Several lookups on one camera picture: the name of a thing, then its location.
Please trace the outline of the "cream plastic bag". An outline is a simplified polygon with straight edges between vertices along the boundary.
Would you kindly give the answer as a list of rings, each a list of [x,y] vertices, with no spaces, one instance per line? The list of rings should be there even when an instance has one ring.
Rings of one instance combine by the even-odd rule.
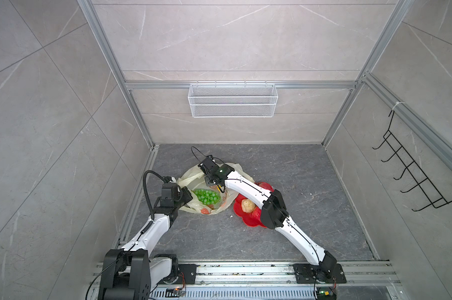
[[[222,211],[225,211],[235,200],[235,198],[239,195],[237,191],[234,191],[231,188],[224,188],[217,186],[208,187],[205,182],[205,174],[201,171],[198,166],[194,166],[190,168],[182,177],[180,177],[177,181],[178,185],[183,188],[187,187],[191,192],[193,200],[190,201],[185,206],[181,207],[181,211],[185,211],[187,213],[193,214],[201,214],[201,215],[217,215]],[[206,190],[214,190],[221,194],[222,201],[216,204],[215,206],[206,206],[203,205],[194,194],[194,190],[197,189],[206,189]]]

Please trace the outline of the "beige fake fruit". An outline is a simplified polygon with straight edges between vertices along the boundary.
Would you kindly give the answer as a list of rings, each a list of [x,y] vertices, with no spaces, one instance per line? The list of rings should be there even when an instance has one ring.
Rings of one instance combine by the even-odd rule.
[[[251,214],[255,211],[256,205],[249,199],[243,199],[241,202],[241,208],[244,213]]]

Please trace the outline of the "red flower-shaped plate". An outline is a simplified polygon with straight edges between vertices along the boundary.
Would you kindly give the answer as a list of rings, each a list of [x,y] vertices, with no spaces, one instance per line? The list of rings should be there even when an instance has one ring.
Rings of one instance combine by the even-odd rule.
[[[262,222],[256,222],[254,219],[252,219],[251,213],[247,214],[242,211],[241,202],[244,199],[247,199],[247,198],[245,196],[243,196],[242,194],[239,194],[235,198],[235,201],[233,203],[234,213],[242,219],[242,221],[244,222],[245,225],[247,225],[249,227],[260,226],[260,227],[266,228],[266,226],[264,226]]]

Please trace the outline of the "red fake strawberry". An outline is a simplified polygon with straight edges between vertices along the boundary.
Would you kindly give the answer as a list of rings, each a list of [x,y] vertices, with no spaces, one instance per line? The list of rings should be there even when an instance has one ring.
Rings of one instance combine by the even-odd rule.
[[[256,207],[251,213],[252,219],[256,222],[261,222],[261,209]]]

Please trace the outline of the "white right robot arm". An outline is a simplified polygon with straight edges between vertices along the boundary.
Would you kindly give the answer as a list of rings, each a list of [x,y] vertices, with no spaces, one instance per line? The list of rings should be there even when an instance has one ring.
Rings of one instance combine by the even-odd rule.
[[[202,162],[198,167],[205,175],[205,181],[236,191],[251,200],[260,210],[260,222],[287,238],[306,258],[316,280],[326,282],[333,277],[337,260],[330,252],[314,242],[301,230],[287,212],[282,194],[269,191],[243,177],[233,167],[215,162]]]

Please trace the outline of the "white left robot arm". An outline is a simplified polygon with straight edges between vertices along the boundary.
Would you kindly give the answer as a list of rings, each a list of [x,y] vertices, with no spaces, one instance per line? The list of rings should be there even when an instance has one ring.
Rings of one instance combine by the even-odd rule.
[[[99,300],[148,300],[160,283],[176,283],[180,278],[177,256],[151,253],[161,237],[170,230],[179,209],[193,200],[187,187],[168,183],[163,187],[158,206],[146,224],[120,249],[111,249],[103,260]]]

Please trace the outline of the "green fake grape bunch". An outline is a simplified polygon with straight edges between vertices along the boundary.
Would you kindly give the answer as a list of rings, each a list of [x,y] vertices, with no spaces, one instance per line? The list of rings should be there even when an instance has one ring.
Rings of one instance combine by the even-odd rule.
[[[215,206],[222,201],[221,194],[211,189],[196,189],[193,193],[197,196],[198,200],[206,206]]]

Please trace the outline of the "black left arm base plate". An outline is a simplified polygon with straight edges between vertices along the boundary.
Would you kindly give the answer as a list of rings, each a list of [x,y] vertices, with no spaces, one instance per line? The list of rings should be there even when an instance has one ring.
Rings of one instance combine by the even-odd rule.
[[[194,285],[197,276],[196,264],[179,264],[172,267],[172,274],[163,279],[160,284],[165,285]]]

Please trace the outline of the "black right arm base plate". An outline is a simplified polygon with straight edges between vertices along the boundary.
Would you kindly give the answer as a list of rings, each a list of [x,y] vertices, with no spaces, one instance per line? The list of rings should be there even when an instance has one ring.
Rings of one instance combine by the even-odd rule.
[[[298,284],[346,284],[347,282],[340,264],[336,264],[329,270],[311,264],[293,264],[293,274]]]

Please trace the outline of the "aluminium frame rail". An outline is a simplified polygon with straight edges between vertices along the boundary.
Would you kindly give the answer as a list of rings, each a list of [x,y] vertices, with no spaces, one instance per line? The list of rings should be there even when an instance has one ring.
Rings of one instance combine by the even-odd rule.
[[[147,129],[146,122],[144,121],[141,111],[132,95],[130,90],[126,86],[126,79],[124,74],[119,66],[119,63],[115,57],[115,54],[112,50],[112,47],[107,39],[107,36],[104,32],[104,29],[101,25],[99,17],[97,16],[96,10],[92,1],[89,0],[78,0],[78,5],[80,6],[83,15],[85,16],[88,25],[91,28],[93,36],[95,37],[97,44],[110,68],[113,77],[117,81],[120,92],[125,98],[128,107],[131,110],[131,113],[134,119],[137,122],[140,132],[147,143],[147,146],[150,150],[154,149],[154,142],[152,141],[151,134]]]

